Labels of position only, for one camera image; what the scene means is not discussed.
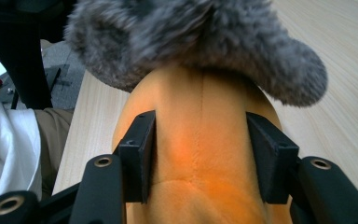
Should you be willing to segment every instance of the gray fuzzy fabric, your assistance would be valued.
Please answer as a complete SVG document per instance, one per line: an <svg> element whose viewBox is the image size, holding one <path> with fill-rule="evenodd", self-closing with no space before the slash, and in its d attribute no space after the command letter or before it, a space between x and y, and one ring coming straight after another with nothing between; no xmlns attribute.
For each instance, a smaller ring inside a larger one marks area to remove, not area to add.
<svg viewBox="0 0 358 224"><path fill-rule="evenodd" d="M265 0L79 0L65 39L123 91L167 63L236 72L286 105L313 105L327 89L321 59Z"/></svg>

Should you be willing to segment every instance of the orange plush toy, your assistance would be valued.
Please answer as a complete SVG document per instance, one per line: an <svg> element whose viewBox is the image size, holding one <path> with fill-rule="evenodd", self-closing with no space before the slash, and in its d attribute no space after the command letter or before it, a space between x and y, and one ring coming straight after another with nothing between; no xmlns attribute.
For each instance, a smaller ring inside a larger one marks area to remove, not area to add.
<svg viewBox="0 0 358 224"><path fill-rule="evenodd" d="M280 123L253 82L225 71L155 70L132 92L112 148L149 110L157 135L151 191L147 204L128 204L129 223L291 222L286 206L267 205L259 194L245 113Z"/></svg>
<svg viewBox="0 0 358 224"><path fill-rule="evenodd" d="M324 64L281 27L269 0L82 0L65 39L105 84L131 92L113 148L138 114L156 110L147 204L130 223L287 223L262 202L246 112L280 126L264 92L317 103Z"/></svg>

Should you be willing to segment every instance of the khaki pants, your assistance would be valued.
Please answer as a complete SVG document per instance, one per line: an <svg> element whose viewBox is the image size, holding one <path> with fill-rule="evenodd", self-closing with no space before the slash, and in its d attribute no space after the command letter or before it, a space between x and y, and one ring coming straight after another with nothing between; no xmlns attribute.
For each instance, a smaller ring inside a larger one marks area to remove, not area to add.
<svg viewBox="0 0 358 224"><path fill-rule="evenodd" d="M35 111L40 132L42 200L51 196L60 167L73 111L47 108Z"/></svg>

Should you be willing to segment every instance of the white shirt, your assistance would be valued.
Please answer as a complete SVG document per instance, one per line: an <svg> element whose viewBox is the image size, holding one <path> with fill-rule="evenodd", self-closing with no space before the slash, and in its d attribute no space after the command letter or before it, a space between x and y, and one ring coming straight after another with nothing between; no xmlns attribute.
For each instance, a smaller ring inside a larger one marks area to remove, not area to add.
<svg viewBox="0 0 358 224"><path fill-rule="evenodd" d="M0 103L0 195L13 190L41 198L40 135L32 109L5 110Z"/></svg>

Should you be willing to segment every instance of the wooden table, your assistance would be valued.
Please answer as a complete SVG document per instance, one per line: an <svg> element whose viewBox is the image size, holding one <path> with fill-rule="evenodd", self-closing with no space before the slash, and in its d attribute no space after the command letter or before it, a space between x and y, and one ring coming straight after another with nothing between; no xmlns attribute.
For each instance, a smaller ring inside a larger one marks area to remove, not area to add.
<svg viewBox="0 0 358 224"><path fill-rule="evenodd" d="M301 157L335 162L358 188L358 0L275 0L273 7L291 36L317 51L329 73L328 93L316 106L272 102L283 129L300 145ZM89 159L111 152L127 97L86 73L54 192L79 182Z"/></svg>

